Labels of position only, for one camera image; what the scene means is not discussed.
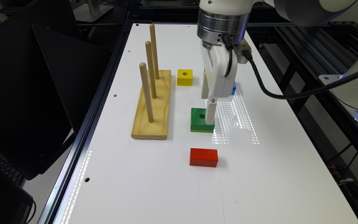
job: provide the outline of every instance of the white table surface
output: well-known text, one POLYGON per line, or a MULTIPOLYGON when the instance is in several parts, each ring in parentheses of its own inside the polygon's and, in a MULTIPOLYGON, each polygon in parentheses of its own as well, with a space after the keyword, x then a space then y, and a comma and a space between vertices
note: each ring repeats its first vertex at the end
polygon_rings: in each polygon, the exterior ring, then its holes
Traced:
MULTIPOLYGON (((288 103, 265 96, 249 64, 238 67, 236 94, 219 99, 214 133, 190 132, 191 108, 206 106, 196 26, 155 29, 159 68, 172 71, 168 138, 131 138, 150 40, 140 24, 65 195, 62 223, 358 223, 288 103), (176 85, 178 69, 193 70, 193 86, 176 85), (189 166, 191 147, 217 149, 218 166, 189 166)), ((246 39, 266 87, 280 93, 246 39)))

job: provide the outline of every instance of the cable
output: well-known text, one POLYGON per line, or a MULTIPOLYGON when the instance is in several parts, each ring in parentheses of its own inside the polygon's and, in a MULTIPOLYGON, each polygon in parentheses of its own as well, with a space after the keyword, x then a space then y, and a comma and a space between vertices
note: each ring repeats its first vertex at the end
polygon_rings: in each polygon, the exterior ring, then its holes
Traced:
POLYGON ((227 77, 231 71, 231 64, 233 62, 233 43, 229 38, 229 34, 223 34, 222 41, 226 50, 229 51, 229 63, 227 65, 226 74, 224 75, 225 77, 227 77))
POLYGON ((341 177, 339 178, 339 180, 336 182, 337 184, 339 184, 339 182, 342 180, 342 178, 345 176, 346 172, 349 170, 349 167, 352 165, 353 160, 356 158, 356 156, 358 155, 358 152, 356 152, 352 158, 352 160, 350 161, 349 165, 347 165, 345 171, 343 172, 343 174, 341 175, 341 177))
POLYGON ((297 93, 297 94, 291 94, 291 95, 276 95, 274 93, 269 92, 266 87, 263 84, 263 81, 259 75, 258 72, 258 68, 256 67, 256 64, 252 58, 251 53, 249 52, 249 50, 243 50, 242 51, 242 55, 250 62, 250 64, 252 65, 252 69, 254 69, 255 72, 255 76, 256 79, 258 81, 259 87, 260 89, 269 97, 275 98, 275 99, 279 99, 279 100, 295 100, 295 99, 299 99, 299 98, 304 98, 307 96, 311 96, 311 95, 315 95, 318 93, 322 93, 324 91, 330 90, 332 88, 341 86, 345 83, 348 83, 350 81, 355 80, 356 78, 358 78, 358 72, 355 72, 352 75, 349 75, 348 77, 342 78, 334 83, 328 84, 326 86, 322 86, 322 87, 318 87, 315 88, 313 90, 309 90, 309 91, 305 91, 303 93, 297 93))
POLYGON ((34 218, 35 211, 37 209, 37 205, 35 204, 35 200, 33 200, 32 203, 34 204, 34 211, 32 212, 32 215, 31 215, 30 219, 25 224, 29 224, 31 222, 31 219, 34 218))
POLYGON ((332 157, 330 160, 327 161, 327 164, 331 163, 332 161, 336 160, 342 153, 344 153, 347 149, 349 149, 352 146, 352 143, 349 143, 344 149, 342 149, 341 152, 336 154, 334 157, 332 157))

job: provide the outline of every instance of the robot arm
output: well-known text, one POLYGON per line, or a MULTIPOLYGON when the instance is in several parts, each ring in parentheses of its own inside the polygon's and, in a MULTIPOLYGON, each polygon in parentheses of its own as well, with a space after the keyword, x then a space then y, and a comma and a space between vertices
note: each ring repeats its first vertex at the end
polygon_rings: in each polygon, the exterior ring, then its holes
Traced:
MULTIPOLYGON (((252 6, 258 0, 201 0, 197 36, 201 39, 204 77, 201 97, 207 100, 206 123, 214 122, 219 98, 229 97, 237 62, 246 63, 241 48, 252 6), (234 47, 229 48, 224 37, 234 47)), ((317 26, 342 14, 357 0, 265 0, 284 18, 300 26, 317 26)))

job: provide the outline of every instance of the green block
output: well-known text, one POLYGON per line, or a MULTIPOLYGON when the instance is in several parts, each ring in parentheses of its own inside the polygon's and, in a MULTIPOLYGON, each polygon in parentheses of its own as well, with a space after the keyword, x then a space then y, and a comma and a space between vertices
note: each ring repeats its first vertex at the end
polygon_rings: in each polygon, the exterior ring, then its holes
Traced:
POLYGON ((192 108, 191 109, 190 131, 213 133, 214 128, 215 128, 215 122, 213 124, 206 124, 205 123, 205 113, 206 113, 206 109, 204 109, 204 108, 192 108))
POLYGON ((205 130, 197 130, 197 129, 191 129, 191 132, 204 132, 204 133, 214 133, 214 131, 205 131, 205 130))

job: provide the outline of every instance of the red rectangular block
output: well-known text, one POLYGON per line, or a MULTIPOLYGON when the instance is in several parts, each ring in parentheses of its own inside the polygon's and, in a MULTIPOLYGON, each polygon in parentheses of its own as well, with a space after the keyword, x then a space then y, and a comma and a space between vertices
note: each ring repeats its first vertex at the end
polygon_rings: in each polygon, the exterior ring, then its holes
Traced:
POLYGON ((190 149, 190 165, 216 167, 218 164, 218 150, 216 149, 190 149))

